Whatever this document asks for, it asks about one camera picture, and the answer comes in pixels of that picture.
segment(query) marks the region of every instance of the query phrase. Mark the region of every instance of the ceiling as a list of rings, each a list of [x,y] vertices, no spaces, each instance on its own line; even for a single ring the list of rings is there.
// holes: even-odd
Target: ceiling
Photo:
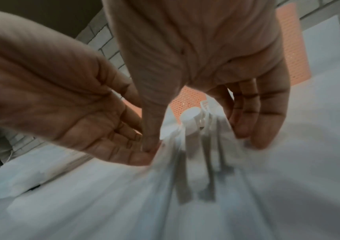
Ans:
[[[101,8],[101,0],[0,0],[0,11],[28,18],[73,38]]]

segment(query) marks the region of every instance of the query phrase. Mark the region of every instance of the human hand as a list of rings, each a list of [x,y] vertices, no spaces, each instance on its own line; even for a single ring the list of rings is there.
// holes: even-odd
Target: human hand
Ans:
[[[0,12],[0,126],[99,159],[148,165],[131,80],[88,46]]]
[[[214,97],[237,137],[271,143],[290,89],[274,0],[103,2],[141,97],[144,150],[185,85]]]

